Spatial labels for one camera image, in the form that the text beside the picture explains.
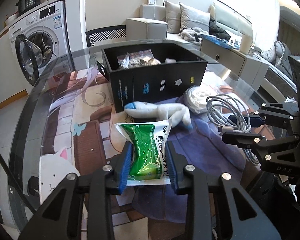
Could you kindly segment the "bagged adidas socks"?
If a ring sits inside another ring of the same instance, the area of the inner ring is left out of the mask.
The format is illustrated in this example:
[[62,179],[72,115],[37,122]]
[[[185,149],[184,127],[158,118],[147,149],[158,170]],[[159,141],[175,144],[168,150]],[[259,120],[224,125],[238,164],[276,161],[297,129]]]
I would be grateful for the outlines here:
[[121,69],[161,64],[161,62],[153,56],[150,49],[120,55],[117,57],[117,61]]

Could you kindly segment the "black cardboard box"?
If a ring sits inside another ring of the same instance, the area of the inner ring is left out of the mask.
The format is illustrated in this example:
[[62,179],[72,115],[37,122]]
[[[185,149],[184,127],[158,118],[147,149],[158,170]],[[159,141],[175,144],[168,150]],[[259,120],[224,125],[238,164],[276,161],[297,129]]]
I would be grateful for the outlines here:
[[[126,53],[150,49],[161,64],[121,69],[117,57]],[[198,86],[203,79],[207,61],[198,51],[190,51],[181,44],[137,43],[101,50],[103,63],[99,71],[109,81],[112,100],[117,112],[134,101],[155,103],[182,96],[192,86]],[[175,59],[176,63],[165,63]]]

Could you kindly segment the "grey cushion left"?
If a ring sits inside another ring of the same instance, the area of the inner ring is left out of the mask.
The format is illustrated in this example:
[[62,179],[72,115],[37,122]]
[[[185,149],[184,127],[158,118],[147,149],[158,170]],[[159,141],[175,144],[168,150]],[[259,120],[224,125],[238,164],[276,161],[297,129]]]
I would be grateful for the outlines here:
[[168,24],[167,32],[171,34],[178,34],[180,31],[180,5],[169,1],[165,1],[166,8],[166,22]]

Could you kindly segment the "white cylinder on cabinet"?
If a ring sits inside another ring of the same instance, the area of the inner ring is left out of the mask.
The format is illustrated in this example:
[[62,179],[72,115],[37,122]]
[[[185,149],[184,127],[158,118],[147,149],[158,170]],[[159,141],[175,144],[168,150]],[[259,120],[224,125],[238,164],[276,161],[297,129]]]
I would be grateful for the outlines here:
[[247,55],[249,53],[252,42],[253,42],[253,37],[252,36],[243,34],[242,39],[241,39],[241,44],[240,44],[240,47],[239,47],[239,51],[242,54]]

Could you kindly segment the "grey crumpled blanket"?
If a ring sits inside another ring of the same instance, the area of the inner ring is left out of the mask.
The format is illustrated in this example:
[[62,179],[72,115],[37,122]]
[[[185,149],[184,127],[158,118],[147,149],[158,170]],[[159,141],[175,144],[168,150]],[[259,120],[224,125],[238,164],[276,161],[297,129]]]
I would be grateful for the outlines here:
[[199,27],[190,29],[182,28],[179,32],[179,36],[189,42],[200,42],[204,35],[209,35],[208,31],[205,31]]

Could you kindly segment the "white plush toy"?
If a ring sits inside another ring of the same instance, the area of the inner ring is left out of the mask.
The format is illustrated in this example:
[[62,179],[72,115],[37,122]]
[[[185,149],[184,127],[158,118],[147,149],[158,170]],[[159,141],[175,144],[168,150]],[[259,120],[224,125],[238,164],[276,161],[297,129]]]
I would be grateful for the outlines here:
[[149,102],[135,101],[126,104],[124,111],[134,119],[156,118],[158,121],[171,120],[172,128],[182,122],[183,126],[187,129],[193,129],[190,110],[182,103],[153,104]]

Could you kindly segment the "white fluffy soft item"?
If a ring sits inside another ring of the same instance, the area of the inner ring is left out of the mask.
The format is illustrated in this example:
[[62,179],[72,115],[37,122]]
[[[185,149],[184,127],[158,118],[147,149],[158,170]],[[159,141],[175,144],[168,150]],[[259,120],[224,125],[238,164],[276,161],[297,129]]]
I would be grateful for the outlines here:
[[175,59],[165,59],[165,63],[176,63]]

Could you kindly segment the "grey cushion right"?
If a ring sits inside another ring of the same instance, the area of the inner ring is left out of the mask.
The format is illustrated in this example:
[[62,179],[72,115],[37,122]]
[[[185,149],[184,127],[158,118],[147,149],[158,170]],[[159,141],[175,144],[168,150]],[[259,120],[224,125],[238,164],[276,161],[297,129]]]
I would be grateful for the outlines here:
[[194,28],[199,27],[205,31],[209,31],[210,13],[198,10],[191,6],[180,3],[180,28]]

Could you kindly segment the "blue tray on cabinet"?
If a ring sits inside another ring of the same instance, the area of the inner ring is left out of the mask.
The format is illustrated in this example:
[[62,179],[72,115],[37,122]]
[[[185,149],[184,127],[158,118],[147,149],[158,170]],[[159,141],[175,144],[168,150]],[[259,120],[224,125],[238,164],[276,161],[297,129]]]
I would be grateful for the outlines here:
[[237,45],[237,44],[232,45],[227,40],[217,38],[215,36],[203,35],[202,36],[202,42],[203,41],[210,41],[210,42],[212,42],[212,43],[214,43],[214,44],[216,44],[216,45],[218,45],[222,48],[226,48],[226,49],[231,49],[231,48],[239,49],[239,45]]

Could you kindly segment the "green wet wipes pack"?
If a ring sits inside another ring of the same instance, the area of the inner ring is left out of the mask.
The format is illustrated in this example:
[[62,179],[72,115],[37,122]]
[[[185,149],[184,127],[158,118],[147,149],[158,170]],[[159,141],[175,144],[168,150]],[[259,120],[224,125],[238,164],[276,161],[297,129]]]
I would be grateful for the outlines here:
[[165,144],[171,130],[171,120],[117,123],[115,127],[133,144],[127,185],[168,185]]

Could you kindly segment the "grey cushion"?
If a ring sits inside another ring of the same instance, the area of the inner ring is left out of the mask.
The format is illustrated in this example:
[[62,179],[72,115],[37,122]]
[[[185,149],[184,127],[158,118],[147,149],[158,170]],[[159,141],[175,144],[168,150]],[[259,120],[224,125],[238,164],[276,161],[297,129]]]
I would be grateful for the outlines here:
[[166,22],[168,24],[167,32],[171,34],[178,34],[180,31],[180,5],[169,1],[165,1],[166,8]]
[[209,31],[210,13],[198,10],[191,6],[180,3],[180,28],[194,28],[199,27],[205,31]]

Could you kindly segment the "grey sofa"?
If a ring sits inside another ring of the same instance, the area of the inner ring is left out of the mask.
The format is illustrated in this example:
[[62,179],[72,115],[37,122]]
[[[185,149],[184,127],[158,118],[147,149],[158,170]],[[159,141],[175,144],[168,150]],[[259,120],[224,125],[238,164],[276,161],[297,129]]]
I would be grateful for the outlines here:
[[183,3],[141,5],[139,17],[126,19],[127,40],[181,40],[199,45],[202,35],[230,40],[253,36],[252,23],[226,5],[212,4],[204,12]]

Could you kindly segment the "white bowl on counter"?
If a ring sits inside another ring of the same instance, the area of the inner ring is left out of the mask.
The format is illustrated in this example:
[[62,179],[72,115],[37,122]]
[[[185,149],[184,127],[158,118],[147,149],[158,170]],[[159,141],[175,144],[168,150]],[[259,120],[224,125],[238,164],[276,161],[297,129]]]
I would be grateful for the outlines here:
[[8,25],[8,24],[10,24],[11,22],[13,22],[15,19],[18,18],[18,15],[19,15],[18,12],[14,13],[14,14],[11,15],[11,16],[6,15],[6,20],[5,20],[6,24]]

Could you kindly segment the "anime printed table mat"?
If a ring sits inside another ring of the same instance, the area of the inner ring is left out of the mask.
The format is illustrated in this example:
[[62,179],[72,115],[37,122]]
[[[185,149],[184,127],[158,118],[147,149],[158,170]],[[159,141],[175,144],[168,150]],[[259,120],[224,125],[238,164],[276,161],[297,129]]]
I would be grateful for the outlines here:
[[173,191],[187,195],[186,239],[279,239],[277,230],[253,199],[231,177],[205,174],[187,163],[153,124],[124,124],[122,153],[95,172],[66,172],[21,232],[21,239],[142,239],[134,223],[114,226],[110,198],[126,188],[133,157],[167,158]]

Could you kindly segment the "white washing machine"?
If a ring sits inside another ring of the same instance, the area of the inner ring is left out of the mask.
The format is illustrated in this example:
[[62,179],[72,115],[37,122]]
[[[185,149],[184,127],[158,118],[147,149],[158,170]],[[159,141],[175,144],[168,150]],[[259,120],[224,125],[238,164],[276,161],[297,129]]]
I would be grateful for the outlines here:
[[65,2],[53,2],[27,14],[9,28],[8,34],[29,92],[50,62],[70,53]]

